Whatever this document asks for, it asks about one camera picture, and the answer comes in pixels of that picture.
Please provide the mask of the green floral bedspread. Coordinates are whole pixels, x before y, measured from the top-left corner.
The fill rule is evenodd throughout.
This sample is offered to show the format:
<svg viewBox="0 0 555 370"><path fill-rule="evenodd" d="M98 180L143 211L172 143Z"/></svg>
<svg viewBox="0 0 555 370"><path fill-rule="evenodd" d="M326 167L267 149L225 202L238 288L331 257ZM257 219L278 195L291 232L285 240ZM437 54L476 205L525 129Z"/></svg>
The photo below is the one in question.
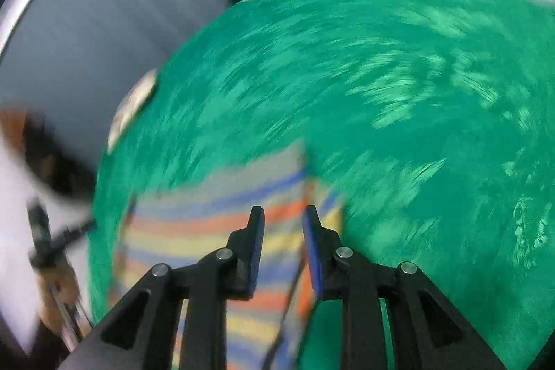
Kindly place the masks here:
<svg viewBox="0 0 555 370"><path fill-rule="evenodd" d="M419 266L510 369L554 328L554 7L532 0L246 0L188 40L103 153L92 314L129 201L303 146L345 244ZM314 304L293 369L339 363Z"/></svg>

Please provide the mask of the blue pleated curtain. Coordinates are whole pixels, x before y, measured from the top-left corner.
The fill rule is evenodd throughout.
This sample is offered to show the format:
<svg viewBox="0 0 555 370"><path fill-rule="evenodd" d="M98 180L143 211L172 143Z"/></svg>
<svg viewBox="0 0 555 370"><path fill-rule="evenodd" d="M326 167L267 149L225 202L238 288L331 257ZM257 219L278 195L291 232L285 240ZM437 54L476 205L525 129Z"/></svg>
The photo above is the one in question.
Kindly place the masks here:
<svg viewBox="0 0 555 370"><path fill-rule="evenodd" d="M119 101L224 10L223 0L32 0L1 60L1 99L44 114L96 166Z"/></svg>

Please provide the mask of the striped knit sweater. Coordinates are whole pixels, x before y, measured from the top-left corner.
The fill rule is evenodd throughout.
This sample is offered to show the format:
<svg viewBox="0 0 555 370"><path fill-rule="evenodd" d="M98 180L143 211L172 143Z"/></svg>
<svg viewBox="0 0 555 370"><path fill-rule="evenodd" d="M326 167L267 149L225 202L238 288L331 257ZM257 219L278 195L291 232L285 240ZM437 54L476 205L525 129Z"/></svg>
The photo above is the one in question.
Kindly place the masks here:
<svg viewBox="0 0 555 370"><path fill-rule="evenodd" d="M107 302L114 306L158 263L184 267L224 247L260 206L257 285L249 301L227 305L227 367L293 369L314 304L302 225L308 205L323 226L341 231L342 200L309 175L300 145L218 170L195 185L136 196L122 215Z"/></svg>

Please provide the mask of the small patterned pillow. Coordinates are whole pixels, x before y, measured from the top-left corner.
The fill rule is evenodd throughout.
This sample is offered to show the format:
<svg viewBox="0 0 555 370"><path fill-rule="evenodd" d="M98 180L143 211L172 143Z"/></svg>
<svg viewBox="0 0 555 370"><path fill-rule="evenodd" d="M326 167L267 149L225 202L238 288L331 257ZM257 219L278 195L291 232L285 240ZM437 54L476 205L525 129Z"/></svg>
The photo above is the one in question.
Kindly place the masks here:
<svg viewBox="0 0 555 370"><path fill-rule="evenodd" d="M112 118L106 153L110 155L125 130L131 125L137 113L151 96L157 83L158 69L151 69L144 74L122 99Z"/></svg>

